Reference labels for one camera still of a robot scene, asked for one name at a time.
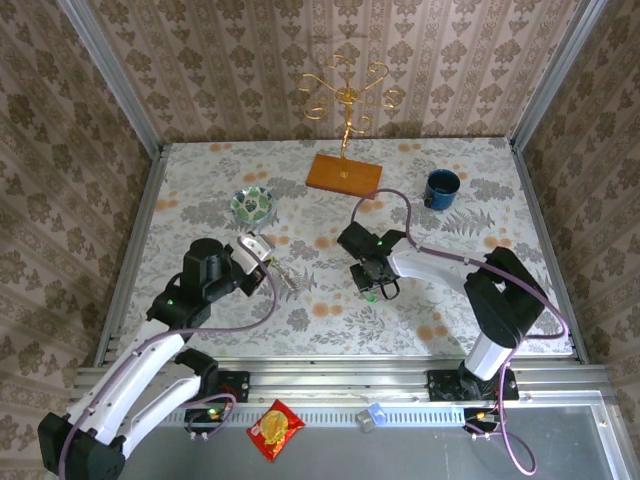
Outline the left controller board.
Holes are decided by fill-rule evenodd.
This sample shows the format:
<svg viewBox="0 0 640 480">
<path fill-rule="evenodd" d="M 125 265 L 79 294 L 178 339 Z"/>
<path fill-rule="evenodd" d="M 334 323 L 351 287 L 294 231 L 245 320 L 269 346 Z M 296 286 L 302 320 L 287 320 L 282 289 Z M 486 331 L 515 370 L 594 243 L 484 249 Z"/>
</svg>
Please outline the left controller board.
<svg viewBox="0 0 640 480">
<path fill-rule="evenodd" d="M 185 430 L 191 441 L 208 441 L 225 424 L 234 408 L 207 407 L 205 409 L 187 410 L 185 413 Z"/>
</svg>

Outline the small blue grey box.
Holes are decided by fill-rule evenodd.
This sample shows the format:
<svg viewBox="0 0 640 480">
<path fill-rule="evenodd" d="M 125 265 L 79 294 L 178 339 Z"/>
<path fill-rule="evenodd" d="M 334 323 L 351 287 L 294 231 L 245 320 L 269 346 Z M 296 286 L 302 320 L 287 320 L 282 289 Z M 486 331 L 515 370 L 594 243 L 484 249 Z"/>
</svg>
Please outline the small blue grey box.
<svg viewBox="0 0 640 480">
<path fill-rule="evenodd" d="M 387 423 L 387 415 L 379 403 L 375 403 L 356 414 L 361 430 L 369 433 Z"/>
</svg>

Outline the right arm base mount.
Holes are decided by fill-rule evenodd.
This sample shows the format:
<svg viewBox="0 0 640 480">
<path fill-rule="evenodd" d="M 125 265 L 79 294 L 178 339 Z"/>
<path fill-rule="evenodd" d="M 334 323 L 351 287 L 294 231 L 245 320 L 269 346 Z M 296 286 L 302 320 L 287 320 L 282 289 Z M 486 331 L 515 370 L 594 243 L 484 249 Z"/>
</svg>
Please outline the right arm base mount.
<svg viewBox="0 0 640 480">
<path fill-rule="evenodd" d="M 500 374 L 490 380 L 472 375 L 461 377 L 457 370 L 440 369 L 427 372 L 427 389 L 431 401 L 497 401 Z"/>
</svg>

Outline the dark blue mug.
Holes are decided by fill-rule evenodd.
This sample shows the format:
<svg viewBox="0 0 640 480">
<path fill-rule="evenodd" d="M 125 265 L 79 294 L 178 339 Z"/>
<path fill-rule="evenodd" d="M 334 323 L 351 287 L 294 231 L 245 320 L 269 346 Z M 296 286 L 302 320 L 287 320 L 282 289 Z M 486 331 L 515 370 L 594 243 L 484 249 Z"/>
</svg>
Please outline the dark blue mug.
<svg viewBox="0 0 640 480">
<path fill-rule="evenodd" d="M 446 169 L 432 171 L 426 181 L 424 205 L 436 211 L 446 210 L 453 203 L 461 186 L 456 173 Z"/>
</svg>

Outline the leaf pattern bowl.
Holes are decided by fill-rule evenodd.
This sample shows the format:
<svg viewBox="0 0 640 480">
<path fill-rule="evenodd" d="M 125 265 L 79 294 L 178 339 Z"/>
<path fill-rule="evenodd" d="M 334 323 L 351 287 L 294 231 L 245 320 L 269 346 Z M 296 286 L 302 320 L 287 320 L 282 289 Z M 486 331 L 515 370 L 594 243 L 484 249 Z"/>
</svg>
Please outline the leaf pattern bowl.
<svg viewBox="0 0 640 480">
<path fill-rule="evenodd" d="M 237 191 L 231 198 L 230 211 L 240 222 L 260 224 L 267 221 L 276 210 L 276 202 L 270 190 L 250 186 Z"/>
</svg>

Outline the red snack packet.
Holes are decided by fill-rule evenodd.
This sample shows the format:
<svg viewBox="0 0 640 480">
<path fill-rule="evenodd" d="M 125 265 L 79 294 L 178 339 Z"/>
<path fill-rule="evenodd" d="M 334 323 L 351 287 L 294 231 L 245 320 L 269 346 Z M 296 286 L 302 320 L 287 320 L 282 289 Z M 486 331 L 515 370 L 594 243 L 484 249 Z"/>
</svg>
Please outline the red snack packet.
<svg viewBox="0 0 640 480">
<path fill-rule="evenodd" d="M 275 400 L 247 429 L 247 434 L 264 458 L 273 462 L 293 435 L 305 426 L 305 422 L 288 406 Z"/>
</svg>

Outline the gold stand on wooden base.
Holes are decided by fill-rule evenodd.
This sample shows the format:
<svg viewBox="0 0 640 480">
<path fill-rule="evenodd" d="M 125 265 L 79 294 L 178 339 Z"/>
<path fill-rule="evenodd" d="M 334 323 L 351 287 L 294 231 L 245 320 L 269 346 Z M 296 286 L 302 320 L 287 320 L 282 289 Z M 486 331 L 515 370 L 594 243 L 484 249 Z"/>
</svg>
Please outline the gold stand on wooden base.
<svg viewBox="0 0 640 480">
<path fill-rule="evenodd" d="M 372 80 L 363 87 L 354 87 L 351 84 L 352 63 L 346 56 L 332 55 L 327 59 L 326 67 L 331 70 L 340 67 L 344 69 L 345 79 L 342 86 L 333 86 L 314 73 L 304 73 L 296 79 L 296 89 L 301 93 L 311 93 L 317 88 L 329 92 L 324 98 L 309 98 L 302 107 L 304 116 L 311 121 L 319 122 L 327 118 L 329 107 L 333 104 L 343 108 L 340 152 L 337 156 L 318 153 L 311 164 L 305 185 L 333 193 L 363 197 L 372 194 L 378 188 L 382 167 L 347 158 L 347 147 L 351 137 L 364 135 L 373 126 L 370 116 L 355 116 L 356 108 L 361 106 L 393 110 L 400 106 L 402 94 L 399 90 L 391 88 L 383 93 L 382 100 L 378 103 L 365 99 L 365 95 L 381 85 L 390 74 L 390 68 L 382 62 L 372 62 L 368 65 L 366 73 Z"/>
</svg>

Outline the right controller board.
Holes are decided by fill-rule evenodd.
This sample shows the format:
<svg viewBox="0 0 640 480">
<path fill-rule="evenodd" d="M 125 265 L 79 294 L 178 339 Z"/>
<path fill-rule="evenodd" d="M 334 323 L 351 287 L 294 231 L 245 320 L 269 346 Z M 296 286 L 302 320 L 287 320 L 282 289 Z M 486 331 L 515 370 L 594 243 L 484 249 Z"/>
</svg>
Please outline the right controller board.
<svg viewBox="0 0 640 480">
<path fill-rule="evenodd" d="M 473 438 L 490 440 L 493 437 L 502 437 L 501 421 L 506 421 L 506 416 L 498 407 L 464 409 L 463 429 Z"/>
</svg>

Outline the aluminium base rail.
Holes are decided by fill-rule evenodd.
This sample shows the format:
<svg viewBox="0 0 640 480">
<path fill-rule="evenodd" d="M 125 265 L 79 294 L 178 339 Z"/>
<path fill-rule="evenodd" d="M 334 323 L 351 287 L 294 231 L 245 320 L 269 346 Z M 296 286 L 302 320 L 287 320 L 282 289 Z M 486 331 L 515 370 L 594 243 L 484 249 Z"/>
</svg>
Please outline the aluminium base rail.
<svg viewBox="0 0 640 480">
<path fill-rule="evenodd" d="M 458 359 L 427 357 L 222 358 L 222 370 L 250 373 L 249 403 L 404 405 L 429 400 L 428 372 L 455 369 Z M 574 359 L 517 359 L 511 363 L 521 405 L 581 405 L 614 396 L 604 367 Z"/>
</svg>

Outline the aluminium table side rail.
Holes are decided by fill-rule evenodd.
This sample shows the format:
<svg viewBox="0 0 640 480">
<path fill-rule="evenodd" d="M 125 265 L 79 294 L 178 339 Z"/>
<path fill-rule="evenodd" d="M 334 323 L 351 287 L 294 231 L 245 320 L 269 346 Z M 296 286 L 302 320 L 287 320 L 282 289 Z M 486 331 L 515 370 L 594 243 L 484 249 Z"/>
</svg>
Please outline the aluminium table side rail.
<svg viewBox="0 0 640 480">
<path fill-rule="evenodd" d="M 92 363 L 94 368 L 104 365 L 109 343 L 113 335 L 119 332 L 123 321 L 126 319 L 170 151 L 170 145 L 162 146 L 149 170 L 149 176 L 140 200 L 111 304 Z"/>
<path fill-rule="evenodd" d="M 508 144 L 532 215 L 555 298 L 558 302 L 558 308 L 569 325 L 569 337 L 573 342 L 576 357 L 581 363 L 589 364 L 590 358 L 583 335 L 580 331 L 579 322 L 576 318 L 522 151 L 511 140 L 508 141 Z"/>
</svg>

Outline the controller board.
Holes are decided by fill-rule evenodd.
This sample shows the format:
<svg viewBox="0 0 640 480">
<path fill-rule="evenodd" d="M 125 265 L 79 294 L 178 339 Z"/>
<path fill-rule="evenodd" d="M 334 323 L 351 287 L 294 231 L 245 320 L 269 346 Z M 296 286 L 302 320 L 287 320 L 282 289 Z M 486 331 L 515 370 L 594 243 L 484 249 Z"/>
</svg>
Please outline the controller board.
<svg viewBox="0 0 640 480">
<path fill-rule="evenodd" d="M 473 438 L 490 440 L 493 437 L 502 437 L 501 421 L 506 421 L 506 416 L 498 407 L 464 409 L 463 429 Z"/>
<path fill-rule="evenodd" d="M 185 430 L 191 441 L 208 441 L 225 424 L 234 408 L 207 407 L 205 409 L 187 410 L 185 413 Z"/>
</svg>

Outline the grey metal panel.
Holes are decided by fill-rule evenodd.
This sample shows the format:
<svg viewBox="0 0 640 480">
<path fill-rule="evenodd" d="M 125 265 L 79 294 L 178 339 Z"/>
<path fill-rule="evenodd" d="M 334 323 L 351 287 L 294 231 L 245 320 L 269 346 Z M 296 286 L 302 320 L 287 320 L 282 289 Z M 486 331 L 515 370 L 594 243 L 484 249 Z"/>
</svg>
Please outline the grey metal panel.
<svg viewBox="0 0 640 480">
<path fill-rule="evenodd" d="M 534 476 L 518 471 L 500 436 L 461 428 L 307 426 L 268 461 L 241 427 L 209 441 L 164 427 L 117 480 L 640 480 L 615 464 L 602 440 L 608 428 L 587 406 L 511 409 L 507 430 L 517 458 L 537 466 Z"/>
</svg>

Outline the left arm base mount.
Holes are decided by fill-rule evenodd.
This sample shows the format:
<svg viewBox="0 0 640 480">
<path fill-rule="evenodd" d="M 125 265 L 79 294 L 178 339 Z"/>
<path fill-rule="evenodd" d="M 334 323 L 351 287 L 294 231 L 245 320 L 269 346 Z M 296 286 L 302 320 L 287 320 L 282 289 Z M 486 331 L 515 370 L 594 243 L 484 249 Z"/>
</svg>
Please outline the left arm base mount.
<svg viewBox="0 0 640 480">
<path fill-rule="evenodd" d="M 248 371 L 215 371 L 212 374 L 191 373 L 177 377 L 168 383 L 157 400 L 168 400 L 175 405 L 210 402 L 210 397 L 231 395 L 236 402 L 248 401 L 250 374 Z"/>
</svg>

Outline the aluminium frame post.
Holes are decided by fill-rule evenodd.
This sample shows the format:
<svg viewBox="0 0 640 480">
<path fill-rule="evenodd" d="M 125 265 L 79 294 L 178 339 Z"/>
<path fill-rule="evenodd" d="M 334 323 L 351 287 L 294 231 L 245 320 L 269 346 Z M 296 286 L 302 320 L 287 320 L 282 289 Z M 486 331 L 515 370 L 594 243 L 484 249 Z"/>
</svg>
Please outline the aluminium frame post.
<svg viewBox="0 0 640 480">
<path fill-rule="evenodd" d="M 150 158 L 156 160 L 161 154 L 162 141 L 89 4 L 86 0 L 58 1 L 137 138 Z"/>
<path fill-rule="evenodd" d="M 511 137 L 522 152 L 575 63 L 608 0 L 580 0 Z"/>
</svg>

